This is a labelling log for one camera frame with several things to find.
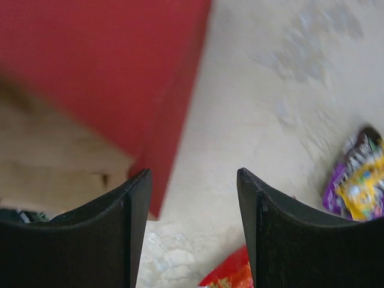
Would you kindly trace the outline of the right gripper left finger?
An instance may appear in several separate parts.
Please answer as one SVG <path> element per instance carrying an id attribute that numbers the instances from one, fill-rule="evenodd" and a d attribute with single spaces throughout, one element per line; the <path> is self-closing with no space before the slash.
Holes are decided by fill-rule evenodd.
<path id="1" fill-rule="evenodd" d="M 152 193 L 140 171 L 48 222 L 1 222 L 2 287 L 134 287 Z"/>

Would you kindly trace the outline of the yellow M&M's packet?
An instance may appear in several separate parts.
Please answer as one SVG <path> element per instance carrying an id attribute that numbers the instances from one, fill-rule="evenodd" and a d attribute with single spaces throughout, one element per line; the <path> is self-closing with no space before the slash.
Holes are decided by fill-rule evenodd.
<path id="1" fill-rule="evenodd" d="M 363 164 L 335 189 L 351 218 L 370 221 L 383 216 L 383 156 Z"/>

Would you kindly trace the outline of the red candy snack bag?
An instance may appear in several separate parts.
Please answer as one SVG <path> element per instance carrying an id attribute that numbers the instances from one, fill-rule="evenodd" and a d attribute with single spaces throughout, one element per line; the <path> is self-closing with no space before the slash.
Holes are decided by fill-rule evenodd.
<path id="1" fill-rule="evenodd" d="M 253 288 L 247 247 L 243 245 L 229 255 L 199 283 L 198 287 Z"/>

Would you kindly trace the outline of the red brown paper bag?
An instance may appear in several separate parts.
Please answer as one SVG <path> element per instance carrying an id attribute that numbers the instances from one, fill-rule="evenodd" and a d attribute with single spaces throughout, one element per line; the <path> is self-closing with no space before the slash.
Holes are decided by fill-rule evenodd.
<path id="1" fill-rule="evenodd" d="M 1 68 L 152 171 L 159 217 L 210 1 L 2 1 Z"/>

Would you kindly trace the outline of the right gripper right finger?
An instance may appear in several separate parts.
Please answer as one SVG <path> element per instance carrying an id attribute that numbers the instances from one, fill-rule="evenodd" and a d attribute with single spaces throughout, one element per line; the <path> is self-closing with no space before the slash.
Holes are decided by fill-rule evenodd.
<path id="1" fill-rule="evenodd" d="M 255 287 L 382 287 L 383 219 L 319 211 L 249 170 L 237 191 Z"/>

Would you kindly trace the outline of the purple brown M&M's packet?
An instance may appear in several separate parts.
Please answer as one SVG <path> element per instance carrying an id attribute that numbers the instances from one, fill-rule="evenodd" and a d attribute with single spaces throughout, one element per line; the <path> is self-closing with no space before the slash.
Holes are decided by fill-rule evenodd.
<path id="1" fill-rule="evenodd" d="M 379 156 L 383 156 L 383 137 L 373 126 L 363 126 L 346 141 L 333 167 L 322 197 L 324 208 L 343 218 L 353 220 L 335 189 L 363 164 Z"/>

